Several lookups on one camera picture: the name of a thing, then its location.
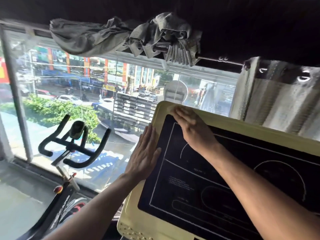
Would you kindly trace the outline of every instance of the grey curtain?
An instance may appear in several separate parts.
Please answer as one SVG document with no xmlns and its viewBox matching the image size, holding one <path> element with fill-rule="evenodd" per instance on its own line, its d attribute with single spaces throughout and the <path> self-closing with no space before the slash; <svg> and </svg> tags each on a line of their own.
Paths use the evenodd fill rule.
<svg viewBox="0 0 320 240">
<path fill-rule="evenodd" d="M 320 141 L 320 68 L 260 60 L 252 69 L 250 99 L 240 119 Z M 235 93 L 234 104 L 243 97 Z"/>
<path fill-rule="evenodd" d="M 54 19 L 50 31 L 55 42 L 72 55 L 92 57 L 130 49 L 135 56 L 145 52 L 151 58 L 164 51 L 165 60 L 190 66 L 198 62 L 202 35 L 173 13 L 159 14 L 143 24 L 118 17 L 106 24 Z"/>
</svg>

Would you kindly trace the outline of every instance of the cloth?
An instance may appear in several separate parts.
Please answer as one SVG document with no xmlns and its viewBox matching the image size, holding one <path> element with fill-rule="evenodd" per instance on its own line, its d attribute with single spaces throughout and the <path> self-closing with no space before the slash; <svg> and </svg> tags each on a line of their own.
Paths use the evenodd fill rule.
<svg viewBox="0 0 320 240">
<path fill-rule="evenodd" d="M 129 48 L 134 56 L 145 52 L 152 58 L 161 52 L 166 61 L 195 65 L 199 59 L 201 31 L 173 13 L 162 13 L 138 24 L 114 17 L 106 24 L 54 19 L 50 32 L 55 42 L 69 54 L 94 57 Z"/>
</svg>

